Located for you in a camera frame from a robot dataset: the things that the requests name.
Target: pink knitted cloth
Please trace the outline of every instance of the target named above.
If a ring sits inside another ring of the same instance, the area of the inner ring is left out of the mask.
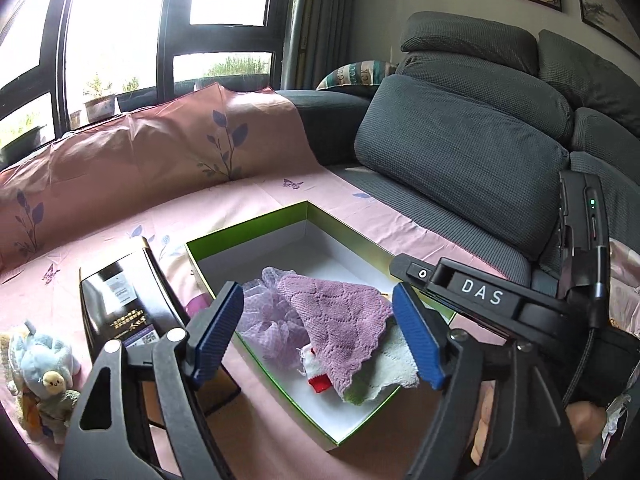
[[[371,357],[392,315],[391,303],[367,285],[284,276],[278,291],[293,306],[340,396]]]

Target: plush toy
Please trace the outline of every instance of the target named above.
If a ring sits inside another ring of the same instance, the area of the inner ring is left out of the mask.
[[[30,434],[42,430],[62,444],[79,393],[72,390],[80,363],[71,346],[29,322],[27,330],[0,335],[7,388],[16,397],[18,423]]]

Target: hand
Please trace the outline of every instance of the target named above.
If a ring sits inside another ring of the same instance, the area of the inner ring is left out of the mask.
[[[474,448],[471,451],[471,460],[473,460],[476,465],[480,464],[480,458],[482,457],[486,436],[489,431],[491,408],[494,405],[493,384],[486,390],[484,398],[482,398],[481,393],[481,399],[478,430],[474,437]],[[602,434],[602,430],[607,423],[607,410],[599,408],[590,402],[583,401],[569,404],[565,411],[569,418],[571,428],[574,430],[580,458],[584,459],[590,452],[597,437]]]

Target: wall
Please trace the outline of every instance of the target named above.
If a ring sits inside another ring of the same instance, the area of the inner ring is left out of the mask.
[[[583,44],[618,65],[640,84],[640,59],[580,18],[580,0],[562,0],[562,12],[527,0],[354,0],[350,57],[399,62],[406,19],[419,10],[439,10],[525,28],[543,28]]]

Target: blue gripper pad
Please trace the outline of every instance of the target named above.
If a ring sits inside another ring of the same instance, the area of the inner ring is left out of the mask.
[[[441,389],[446,378],[440,360],[442,344],[438,343],[418,309],[424,309],[427,318],[431,317],[434,322],[440,322],[446,327],[444,320],[435,310],[429,312],[411,286],[405,283],[398,283],[394,287],[392,305],[396,322],[418,365],[418,374],[423,381],[431,384],[434,390]]]
[[[218,295],[219,298],[222,298],[223,291],[224,289]],[[235,283],[194,349],[195,360],[191,379],[196,387],[201,387],[218,371],[243,310],[244,292],[242,287]]]

